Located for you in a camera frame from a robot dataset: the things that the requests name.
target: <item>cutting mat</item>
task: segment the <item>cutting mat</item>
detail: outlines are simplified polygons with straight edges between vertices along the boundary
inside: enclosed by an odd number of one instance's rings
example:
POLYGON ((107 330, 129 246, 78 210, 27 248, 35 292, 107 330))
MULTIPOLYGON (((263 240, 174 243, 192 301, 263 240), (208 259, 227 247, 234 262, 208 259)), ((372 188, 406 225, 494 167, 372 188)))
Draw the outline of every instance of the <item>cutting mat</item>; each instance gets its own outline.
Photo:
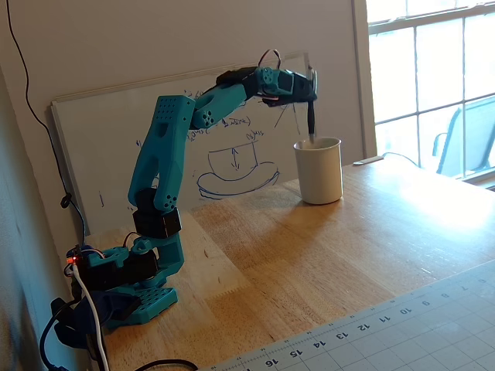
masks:
POLYGON ((495 260, 207 369, 495 371, 495 260))

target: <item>wooden table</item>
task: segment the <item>wooden table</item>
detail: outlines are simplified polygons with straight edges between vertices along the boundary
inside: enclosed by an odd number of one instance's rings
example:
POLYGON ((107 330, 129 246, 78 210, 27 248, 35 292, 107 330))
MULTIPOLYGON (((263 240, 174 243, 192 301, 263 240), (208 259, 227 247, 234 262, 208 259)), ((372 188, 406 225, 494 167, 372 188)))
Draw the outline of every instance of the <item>wooden table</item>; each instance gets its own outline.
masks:
POLYGON ((293 181, 182 213, 179 303, 107 335, 111 368, 210 366, 495 258, 493 192, 394 159, 347 166, 343 184, 326 206, 293 181))

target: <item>window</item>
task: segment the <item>window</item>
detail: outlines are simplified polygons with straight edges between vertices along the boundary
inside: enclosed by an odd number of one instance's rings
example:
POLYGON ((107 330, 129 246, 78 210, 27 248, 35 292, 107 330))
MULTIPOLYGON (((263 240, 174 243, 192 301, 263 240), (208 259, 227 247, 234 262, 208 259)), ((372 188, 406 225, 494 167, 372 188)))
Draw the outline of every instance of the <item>window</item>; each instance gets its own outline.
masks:
POLYGON ((367 0, 379 155, 495 171, 495 2, 367 0))

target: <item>black marker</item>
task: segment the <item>black marker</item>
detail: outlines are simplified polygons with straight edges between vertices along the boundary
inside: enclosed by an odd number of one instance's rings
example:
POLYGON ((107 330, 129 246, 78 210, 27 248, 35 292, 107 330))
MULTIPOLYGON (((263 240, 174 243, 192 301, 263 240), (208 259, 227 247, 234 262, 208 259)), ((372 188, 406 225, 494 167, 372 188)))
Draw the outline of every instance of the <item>black marker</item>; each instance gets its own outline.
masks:
MULTIPOLYGON (((312 91, 316 95, 316 89, 318 87, 318 80, 316 78, 316 71, 308 66, 308 70, 312 75, 312 91)), ((309 141, 313 143, 315 141, 315 102, 311 100, 308 102, 308 134, 309 141)))

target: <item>teal robotic arm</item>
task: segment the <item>teal robotic arm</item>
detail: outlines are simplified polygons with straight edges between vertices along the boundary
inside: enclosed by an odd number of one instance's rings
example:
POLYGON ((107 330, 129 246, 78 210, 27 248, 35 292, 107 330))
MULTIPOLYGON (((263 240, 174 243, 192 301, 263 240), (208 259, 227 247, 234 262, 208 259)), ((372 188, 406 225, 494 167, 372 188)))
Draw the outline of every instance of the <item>teal robotic arm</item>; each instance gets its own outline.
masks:
POLYGON ((130 251, 115 247, 104 251, 104 259, 90 254, 83 257, 81 266, 78 263, 90 289, 139 298, 130 315, 110 320, 107 327, 146 323, 178 301, 174 289, 162 286, 184 261, 177 202, 188 130, 211 128, 254 96, 270 107, 313 102, 316 74, 309 80, 287 70, 247 67, 220 75, 215 87, 196 100, 179 95, 158 98, 128 194, 137 207, 133 217, 140 237, 130 251), (157 175, 159 183, 154 188, 157 175))

